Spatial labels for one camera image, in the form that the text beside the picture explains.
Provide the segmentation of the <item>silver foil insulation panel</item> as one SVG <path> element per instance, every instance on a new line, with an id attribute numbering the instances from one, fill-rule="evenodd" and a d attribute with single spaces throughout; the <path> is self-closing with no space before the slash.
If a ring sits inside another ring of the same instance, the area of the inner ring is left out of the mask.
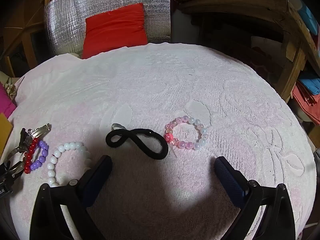
<path id="1" fill-rule="evenodd" d="M 44 18 L 53 54 L 82 54 L 86 18 L 136 3 L 144 5 L 148 41 L 169 42 L 170 0 L 52 0 L 44 7 Z"/>

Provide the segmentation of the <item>wooden shelf table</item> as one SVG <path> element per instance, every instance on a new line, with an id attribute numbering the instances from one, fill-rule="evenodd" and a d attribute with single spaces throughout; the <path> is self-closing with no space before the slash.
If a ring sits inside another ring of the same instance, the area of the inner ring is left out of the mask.
<path id="1" fill-rule="evenodd" d="M 281 52 L 286 60 L 284 70 L 274 88 L 284 100 L 290 97 L 299 73 L 307 61 L 319 74 L 319 54 L 315 43 L 299 13 L 287 0 L 191 0 L 180 3 L 179 7 L 186 13 L 234 13 L 279 26 L 284 34 Z"/>

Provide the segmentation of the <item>orange cardboard tray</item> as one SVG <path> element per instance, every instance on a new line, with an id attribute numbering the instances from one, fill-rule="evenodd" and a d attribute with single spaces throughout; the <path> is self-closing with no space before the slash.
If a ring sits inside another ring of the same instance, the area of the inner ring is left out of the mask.
<path id="1" fill-rule="evenodd" d="M 13 126 L 7 119 L 7 117 L 1 113 L 0 114 L 0 155 L 3 154 L 7 141 L 12 132 Z"/>

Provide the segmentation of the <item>metal watch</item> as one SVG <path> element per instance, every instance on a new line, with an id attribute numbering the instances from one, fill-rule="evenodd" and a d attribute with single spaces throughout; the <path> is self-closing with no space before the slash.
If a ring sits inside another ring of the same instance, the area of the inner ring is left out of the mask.
<path id="1" fill-rule="evenodd" d="M 10 167 L 15 176 L 23 172 L 29 174 L 43 165 L 49 150 L 43 137 L 51 131 L 51 128 L 51 124 L 28 130 L 22 128 L 19 145 L 7 155 L 4 161 L 9 162 L 15 154 L 22 154 L 22 160 Z"/>

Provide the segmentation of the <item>red cushion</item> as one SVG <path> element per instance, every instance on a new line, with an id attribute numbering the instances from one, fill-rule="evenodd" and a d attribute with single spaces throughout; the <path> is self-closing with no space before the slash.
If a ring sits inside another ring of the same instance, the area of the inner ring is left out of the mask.
<path id="1" fill-rule="evenodd" d="M 143 3 L 127 5 L 86 18 L 82 58 L 122 47 L 148 43 L 144 28 Z"/>

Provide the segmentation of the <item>magenta cushion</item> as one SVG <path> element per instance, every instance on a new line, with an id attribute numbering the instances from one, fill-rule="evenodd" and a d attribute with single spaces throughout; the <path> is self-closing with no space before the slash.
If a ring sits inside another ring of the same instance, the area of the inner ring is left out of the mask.
<path id="1" fill-rule="evenodd" d="M 8 97 L 3 85 L 0 85 L 0 112 L 8 119 L 16 109 L 16 105 Z"/>

